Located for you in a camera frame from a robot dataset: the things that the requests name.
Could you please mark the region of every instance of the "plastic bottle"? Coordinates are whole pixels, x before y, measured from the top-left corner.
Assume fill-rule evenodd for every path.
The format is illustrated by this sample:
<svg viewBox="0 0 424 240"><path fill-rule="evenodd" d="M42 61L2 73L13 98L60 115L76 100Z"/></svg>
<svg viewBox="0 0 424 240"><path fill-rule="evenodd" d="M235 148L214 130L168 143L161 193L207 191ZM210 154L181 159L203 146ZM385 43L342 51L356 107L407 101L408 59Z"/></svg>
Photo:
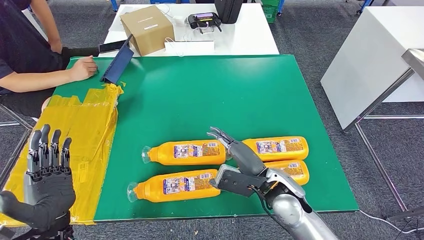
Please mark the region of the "plastic bottle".
<svg viewBox="0 0 424 240"><path fill-rule="evenodd" d="M267 168L281 169L299 185L309 182L309 171L302 160L271 161L265 162Z"/></svg>
<svg viewBox="0 0 424 240"><path fill-rule="evenodd" d="M145 146L144 163L163 165L219 165L226 161L226 148L217 140L170 141L157 147Z"/></svg>
<svg viewBox="0 0 424 240"><path fill-rule="evenodd" d="M309 153L306 139L301 136L282 136L246 139L243 141L263 162L304 160Z"/></svg>
<svg viewBox="0 0 424 240"><path fill-rule="evenodd" d="M216 169L207 169L157 175L145 182L130 183L126 194L130 202L146 199L153 203L215 197L221 190L209 180L217 173Z"/></svg>

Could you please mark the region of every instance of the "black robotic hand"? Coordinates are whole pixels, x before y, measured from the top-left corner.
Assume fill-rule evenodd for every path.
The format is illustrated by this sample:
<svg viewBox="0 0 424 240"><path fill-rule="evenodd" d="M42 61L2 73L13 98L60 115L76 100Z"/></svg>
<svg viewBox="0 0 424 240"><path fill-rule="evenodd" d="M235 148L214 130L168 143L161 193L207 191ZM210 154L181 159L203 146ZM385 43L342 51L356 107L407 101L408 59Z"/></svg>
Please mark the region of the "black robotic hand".
<svg viewBox="0 0 424 240"><path fill-rule="evenodd" d="M0 212L29 225L38 233L55 232L69 224L69 209L75 202L67 138L59 151L61 131L50 126L34 131L29 139L28 168L24 174L24 202L10 191L0 192Z"/></svg>

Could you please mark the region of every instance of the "yellow tape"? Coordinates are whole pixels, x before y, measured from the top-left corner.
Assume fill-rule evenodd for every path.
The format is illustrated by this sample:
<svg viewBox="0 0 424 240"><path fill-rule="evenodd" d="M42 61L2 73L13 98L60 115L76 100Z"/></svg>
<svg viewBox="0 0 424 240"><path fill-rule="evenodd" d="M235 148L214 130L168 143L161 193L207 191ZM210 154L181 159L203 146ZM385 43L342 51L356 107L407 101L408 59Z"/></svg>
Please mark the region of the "yellow tape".
<svg viewBox="0 0 424 240"><path fill-rule="evenodd" d="M49 124L50 138L60 129L60 143L71 137L70 166L76 201L71 211L72 224L94 224L97 204L108 166L118 111L117 99L122 88L106 84L103 89L89 89L81 104L76 96L54 95L35 125L36 130ZM20 153L4 190L11 191L24 201L23 177L27 169L28 143ZM0 224L22 226L21 222L0 214Z"/></svg>

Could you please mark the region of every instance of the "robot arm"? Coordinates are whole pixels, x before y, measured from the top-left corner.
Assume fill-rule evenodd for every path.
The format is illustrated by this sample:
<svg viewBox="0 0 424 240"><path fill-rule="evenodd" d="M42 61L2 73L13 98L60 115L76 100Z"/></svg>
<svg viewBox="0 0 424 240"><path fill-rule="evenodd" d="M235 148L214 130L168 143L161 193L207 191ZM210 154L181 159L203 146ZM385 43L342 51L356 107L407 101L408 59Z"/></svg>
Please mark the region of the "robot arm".
<svg viewBox="0 0 424 240"><path fill-rule="evenodd" d="M263 209L295 240L337 240L337 236L311 208L304 189L285 172L266 168L261 159L242 142L234 140L216 127L215 137L228 150L239 169L223 164L210 184L215 188L249 197L258 194Z"/></svg>
<svg viewBox="0 0 424 240"><path fill-rule="evenodd" d="M10 191L0 192L0 213L23 222L32 230L25 237L49 238L66 229L70 223L69 209L76 195L72 183L67 138L59 151L61 131L53 133L49 144L50 126L44 125L29 139L27 171L23 178L24 202Z"/></svg>

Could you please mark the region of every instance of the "green table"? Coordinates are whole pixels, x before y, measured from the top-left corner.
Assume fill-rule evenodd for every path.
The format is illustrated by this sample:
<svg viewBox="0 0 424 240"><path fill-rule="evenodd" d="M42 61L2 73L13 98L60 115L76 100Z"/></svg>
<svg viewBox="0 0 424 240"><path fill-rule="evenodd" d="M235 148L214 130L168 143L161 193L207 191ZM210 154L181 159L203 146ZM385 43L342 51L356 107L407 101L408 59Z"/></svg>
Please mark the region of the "green table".
<svg viewBox="0 0 424 240"><path fill-rule="evenodd" d="M95 61L103 73L112 58ZM98 74L60 86L55 94L77 95L82 101L89 88L101 87L100 78ZM265 214L256 195L245 198L224 191L217 197L186 201L128 201L130 182L219 168L144 164L141 159L144 146L209 139L209 126L237 140L305 137L310 180L303 187L310 205L318 212L359 209L294 56L136 57L120 81L126 86L119 97L117 127L95 222Z"/></svg>

